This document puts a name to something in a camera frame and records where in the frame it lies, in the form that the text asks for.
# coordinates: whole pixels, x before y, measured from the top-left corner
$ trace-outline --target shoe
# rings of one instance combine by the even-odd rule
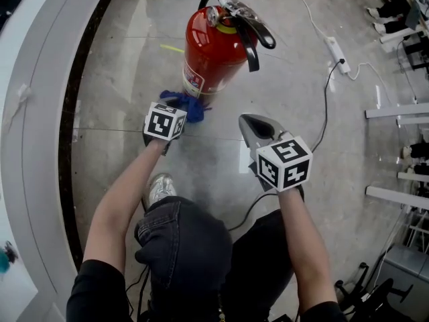
[[[149,184],[148,206],[169,196],[175,196],[176,189],[173,186],[173,178],[169,174],[154,176]]]
[[[401,149],[401,158],[407,159],[411,157],[411,147],[403,147]]]
[[[380,14],[378,13],[378,9],[376,8],[367,8],[367,12],[372,18],[380,18]]]
[[[375,31],[377,31],[382,36],[386,35],[387,32],[386,32],[386,27],[384,26],[384,24],[373,23],[373,27],[375,28]]]

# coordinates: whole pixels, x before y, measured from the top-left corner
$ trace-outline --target silver sneaker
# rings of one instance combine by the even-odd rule
[[[149,184],[148,206],[168,196],[175,196],[176,189],[173,186],[171,175],[161,173],[154,176]]]

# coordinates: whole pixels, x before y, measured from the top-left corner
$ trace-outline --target marble floor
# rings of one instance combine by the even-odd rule
[[[180,195],[232,227],[262,192],[245,165],[246,151],[238,127],[241,113],[258,113],[281,122],[308,145],[315,143],[324,118],[323,88],[332,57],[310,23],[301,0],[242,0],[273,31],[275,50],[258,47],[261,70],[244,66],[218,95],[201,123],[187,125],[172,143],[155,172],[169,172]],[[334,280],[348,280],[360,262],[373,264],[400,213],[398,205],[369,199],[367,185],[401,189],[395,178],[403,166],[400,148],[416,139],[416,129],[397,128],[394,118],[366,120],[365,109],[410,103],[412,89],[399,70],[395,44],[381,45],[365,6],[381,0],[307,0],[317,25],[334,36],[355,73],[370,62],[385,81],[367,66],[356,81],[336,71],[328,91],[329,123],[314,154],[310,181],[304,185],[306,204],[330,254]],[[163,90],[182,86],[183,54],[161,44],[184,48],[188,18],[199,0],[112,0],[86,61],[76,117],[80,123],[72,144],[73,194],[80,241],[84,248],[94,210],[121,171],[144,147],[143,118]],[[405,61],[402,49],[400,58]],[[419,101],[428,81],[423,71],[409,72]],[[377,100],[377,87],[381,92]],[[277,209],[273,197],[261,200],[234,238],[253,221]],[[141,266],[133,224],[127,236],[127,285]],[[137,306],[139,288],[129,291]],[[293,280],[271,311],[294,316],[298,308]]]

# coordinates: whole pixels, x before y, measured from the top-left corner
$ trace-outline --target fire extinguisher label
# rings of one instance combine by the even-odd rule
[[[183,66],[183,86],[187,94],[197,97],[200,95],[201,89],[204,86],[204,78],[195,73],[185,60]]]

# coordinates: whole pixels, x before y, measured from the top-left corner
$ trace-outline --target black and white marker cube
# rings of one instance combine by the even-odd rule
[[[313,154],[299,136],[256,149],[256,158],[258,176],[277,191],[310,178]]]
[[[144,133],[163,140],[173,140],[182,133],[186,112],[159,103],[151,103],[145,118]]]

